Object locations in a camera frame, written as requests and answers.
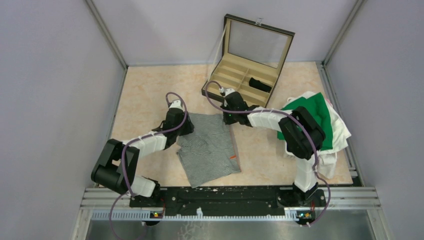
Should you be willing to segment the grey striped underwear orange trim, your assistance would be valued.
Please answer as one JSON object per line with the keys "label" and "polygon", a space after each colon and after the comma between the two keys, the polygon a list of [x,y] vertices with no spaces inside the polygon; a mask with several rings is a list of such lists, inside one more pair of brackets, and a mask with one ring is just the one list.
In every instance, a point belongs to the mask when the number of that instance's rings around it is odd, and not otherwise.
{"label": "grey striped underwear orange trim", "polygon": [[190,113],[192,133],[178,137],[179,161],[192,188],[241,172],[230,127],[222,114]]}

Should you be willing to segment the black leather compartment box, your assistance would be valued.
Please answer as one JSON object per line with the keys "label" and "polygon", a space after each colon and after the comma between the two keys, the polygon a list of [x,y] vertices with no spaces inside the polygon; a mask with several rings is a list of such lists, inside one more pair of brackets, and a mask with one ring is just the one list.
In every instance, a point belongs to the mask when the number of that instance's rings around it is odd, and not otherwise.
{"label": "black leather compartment box", "polygon": [[[266,107],[281,75],[295,33],[232,14],[223,19],[223,32],[203,96],[223,102],[219,87],[233,88],[248,105]],[[249,86],[255,78],[272,87],[270,93]]]}

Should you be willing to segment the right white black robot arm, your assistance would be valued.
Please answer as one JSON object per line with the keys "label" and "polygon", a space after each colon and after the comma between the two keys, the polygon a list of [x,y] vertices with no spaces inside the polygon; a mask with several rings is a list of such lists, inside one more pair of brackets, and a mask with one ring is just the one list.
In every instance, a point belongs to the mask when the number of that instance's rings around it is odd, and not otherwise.
{"label": "right white black robot arm", "polygon": [[293,200],[299,206],[307,206],[317,190],[318,150],[326,138],[319,124],[303,106],[287,113],[258,105],[248,106],[241,94],[232,88],[222,87],[219,92],[224,98],[221,108],[227,125],[239,123],[282,133],[286,150],[296,157]]}

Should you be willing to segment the black underwear with beige waistband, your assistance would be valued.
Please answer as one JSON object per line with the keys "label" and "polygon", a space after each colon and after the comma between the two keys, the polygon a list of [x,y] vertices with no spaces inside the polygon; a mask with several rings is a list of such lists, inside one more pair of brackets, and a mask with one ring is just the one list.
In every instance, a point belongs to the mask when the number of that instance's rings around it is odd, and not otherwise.
{"label": "black underwear with beige waistband", "polygon": [[272,90],[272,87],[261,82],[260,80],[257,80],[253,77],[250,78],[249,82],[248,82],[249,86],[252,88],[255,88],[257,90],[260,90],[262,92],[266,92],[266,93],[270,93]]}

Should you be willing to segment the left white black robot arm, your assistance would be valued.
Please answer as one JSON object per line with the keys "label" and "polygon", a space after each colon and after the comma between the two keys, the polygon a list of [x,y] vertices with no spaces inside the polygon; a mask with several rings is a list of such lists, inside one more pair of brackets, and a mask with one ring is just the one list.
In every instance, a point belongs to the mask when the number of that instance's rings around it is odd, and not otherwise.
{"label": "left white black robot arm", "polygon": [[149,207],[160,202],[160,185],[157,181],[136,176],[138,161],[155,152],[171,147],[180,136],[194,132],[187,111],[170,107],[165,120],[151,132],[127,143],[109,139],[104,145],[91,172],[93,182],[118,194],[129,193]]}

